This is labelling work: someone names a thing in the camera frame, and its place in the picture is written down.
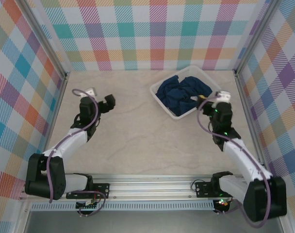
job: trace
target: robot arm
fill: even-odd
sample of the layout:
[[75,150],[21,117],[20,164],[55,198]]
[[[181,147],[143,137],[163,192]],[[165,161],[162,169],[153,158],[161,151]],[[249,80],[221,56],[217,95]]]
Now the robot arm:
[[213,175],[211,183],[214,191],[226,192],[243,204],[247,216],[252,221],[264,218],[267,207],[267,191],[263,176],[269,184],[271,206],[269,218],[286,215],[286,187],[281,177],[274,177],[247,150],[240,135],[231,126],[232,110],[230,93],[220,91],[216,93],[214,102],[203,105],[203,114],[209,116],[212,132],[223,137],[213,135],[213,141],[233,160],[243,175],[245,182],[238,180],[230,172]]
[[[100,120],[100,114],[112,110],[115,106],[113,95],[105,97],[106,102],[98,102],[98,116],[96,107],[89,97],[83,97],[80,103],[80,113],[76,115],[71,129],[67,133],[69,137],[65,140],[55,153],[52,155],[49,163],[50,176],[53,187],[53,199],[58,200],[64,193],[72,191],[92,190],[93,179],[90,175],[85,174],[65,174],[64,165],[69,161],[74,152],[90,140],[96,131]],[[46,171],[48,156],[55,146],[42,154],[33,154],[28,162],[28,170],[25,184],[25,192],[29,195],[35,195],[44,198],[50,198],[49,182]]]

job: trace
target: beige floor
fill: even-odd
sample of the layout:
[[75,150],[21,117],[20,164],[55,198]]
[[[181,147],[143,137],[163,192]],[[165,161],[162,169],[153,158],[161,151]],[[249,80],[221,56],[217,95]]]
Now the beige floor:
[[[67,133],[79,112],[73,88],[95,87],[99,96],[113,94],[116,107],[101,115],[92,139],[75,152],[66,172],[115,174],[212,174],[236,165],[216,146],[196,120],[197,112],[173,120],[155,101],[149,87],[174,71],[72,72],[58,114],[50,146]],[[233,126],[248,149],[254,148],[232,71],[207,71],[232,94]],[[208,118],[202,116],[207,125]]]

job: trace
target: marble surface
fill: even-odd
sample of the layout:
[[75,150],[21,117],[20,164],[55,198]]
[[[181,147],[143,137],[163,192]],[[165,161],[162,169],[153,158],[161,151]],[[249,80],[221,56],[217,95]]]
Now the marble surface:
[[[101,115],[91,140],[75,152],[66,172],[115,174],[212,174],[229,170],[240,174],[197,123],[197,111],[172,119],[149,92],[152,84],[175,71],[74,71],[71,73],[50,146],[67,133],[79,112],[73,88],[95,87],[104,97],[113,94],[116,107]],[[247,148],[254,148],[232,71],[207,71],[232,94],[233,126]],[[208,118],[201,116],[204,125]]]

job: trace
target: white plastic bin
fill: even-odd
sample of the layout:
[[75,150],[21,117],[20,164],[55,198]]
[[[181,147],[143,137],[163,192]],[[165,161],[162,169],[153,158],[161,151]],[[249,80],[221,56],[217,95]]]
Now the white plastic bin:
[[191,65],[189,67],[186,67],[174,74],[171,74],[169,77],[163,79],[163,80],[160,80],[159,82],[153,84],[151,87],[150,87],[150,92],[152,94],[152,96],[154,97],[154,99],[161,105],[161,107],[173,118],[173,119],[176,119],[176,120],[179,120],[181,119],[182,117],[185,117],[186,115],[189,115],[191,112],[195,111],[196,108],[193,108],[191,109],[190,111],[182,114],[181,116],[176,116],[173,112],[171,112],[169,110],[169,108],[167,108],[161,101],[160,99],[156,96],[156,93],[158,91],[158,88],[161,86],[161,84],[167,80],[167,79],[170,79],[171,77],[175,76],[175,75],[178,75],[179,77],[179,83],[185,79],[186,77],[189,77],[189,76],[193,76],[193,77],[196,77],[198,78],[199,80],[201,80],[202,82],[204,82],[206,85],[208,85],[211,90],[212,90],[212,93],[210,94],[210,96],[213,96],[215,94],[216,91],[219,91],[221,88],[220,86],[212,79],[209,77],[208,74],[206,74],[202,69],[200,69],[199,67],[195,66],[195,65]]

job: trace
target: blue towel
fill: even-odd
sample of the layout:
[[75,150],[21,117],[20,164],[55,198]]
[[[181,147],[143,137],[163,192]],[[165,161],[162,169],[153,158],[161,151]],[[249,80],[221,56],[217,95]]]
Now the blue towel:
[[178,78],[175,75],[165,80],[159,87],[156,96],[179,117],[196,107],[197,101],[192,100],[192,96],[204,95],[208,97],[212,90],[201,80],[193,76],[185,78],[181,83],[179,83]]

